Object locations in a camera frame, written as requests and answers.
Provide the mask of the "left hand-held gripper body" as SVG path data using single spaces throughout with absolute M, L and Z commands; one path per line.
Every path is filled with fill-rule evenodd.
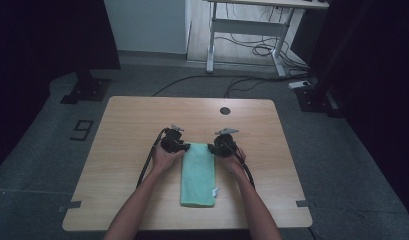
M 182 137 L 182 129 L 175 125 L 163 130 L 164 137 L 161 139 L 161 147 L 168 153 L 176 153 L 184 150 L 185 145 Z

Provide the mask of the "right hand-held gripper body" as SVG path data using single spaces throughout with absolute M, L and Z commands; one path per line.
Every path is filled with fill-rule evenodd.
M 214 144 L 218 147 L 213 148 L 217 149 L 218 151 L 218 154 L 216 156 L 228 157 L 233 155 L 237 151 L 237 144 L 232 137 L 232 134 L 237 132 L 237 129 L 225 128 L 216 133 L 217 137 L 214 140 Z

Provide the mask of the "green fleece towel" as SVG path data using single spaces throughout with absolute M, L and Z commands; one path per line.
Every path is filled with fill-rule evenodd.
M 180 204 L 183 207 L 215 205 L 214 155 L 204 143 L 192 143 L 182 159 Z

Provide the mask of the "person's right hand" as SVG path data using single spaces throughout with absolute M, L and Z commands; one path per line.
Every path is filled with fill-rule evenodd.
M 245 174 L 240 161 L 235 155 L 231 155 L 225 158 L 219 158 L 219 161 L 225 166 L 225 168 L 233 175 Z

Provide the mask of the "person's left hand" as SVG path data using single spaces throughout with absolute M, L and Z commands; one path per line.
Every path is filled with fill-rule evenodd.
M 166 152 L 160 145 L 157 145 L 152 155 L 153 167 L 151 172 L 157 175 L 163 174 L 177 159 L 180 159 L 184 154 L 184 150 L 180 150 L 176 153 L 169 153 Z

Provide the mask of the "black tape floor marking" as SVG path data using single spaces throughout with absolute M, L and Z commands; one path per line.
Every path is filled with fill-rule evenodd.
M 70 140 L 85 141 L 92 129 L 93 124 L 94 124 L 93 120 L 78 120 L 73 129 L 75 135 L 71 136 Z

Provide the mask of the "white power strip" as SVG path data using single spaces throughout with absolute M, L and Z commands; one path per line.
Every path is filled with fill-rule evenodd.
M 289 89 L 297 89 L 302 87 L 310 87 L 311 83 L 309 81 L 297 81 L 288 84 Z

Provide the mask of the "dark curtain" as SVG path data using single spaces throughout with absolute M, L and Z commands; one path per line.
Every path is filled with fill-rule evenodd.
M 104 0 L 0 0 L 0 165 L 42 109 L 52 80 L 119 67 Z
M 310 66 L 409 214 L 409 0 L 331 0 Z

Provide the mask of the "black stand base plate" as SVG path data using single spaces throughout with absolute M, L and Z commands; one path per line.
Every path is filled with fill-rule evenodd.
M 89 70 L 76 71 L 75 75 L 78 81 L 72 91 L 61 99 L 61 104 L 77 104 L 79 101 L 101 102 L 112 82 L 111 79 L 93 77 Z
M 331 118 L 343 118 L 340 107 L 329 90 L 301 87 L 294 90 L 303 112 L 324 113 Z

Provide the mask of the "white metal-frame desk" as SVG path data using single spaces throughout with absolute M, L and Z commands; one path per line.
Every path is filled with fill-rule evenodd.
M 283 67 L 283 61 L 280 56 L 282 46 L 285 42 L 290 23 L 296 9 L 319 9 L 327 10 L 329 4 L 326 0 L 205 0 L 212 6 L 210 18 L 210 42 L 207 50 L 206 72 L 214 71 L 214 41 L 216 33 L 232 33 L 253 36 L 270 36 L 278 37 L 275 49 L 271 53 L 272 60 L 275 64 L 277 74 L 285 77 L 286 73 Z M 268 6 L 290 8 L 287 19 L 282 23 L 234 20 L 217 17 L 217 6 L 219 4 L 240 4 L 250 6 Z

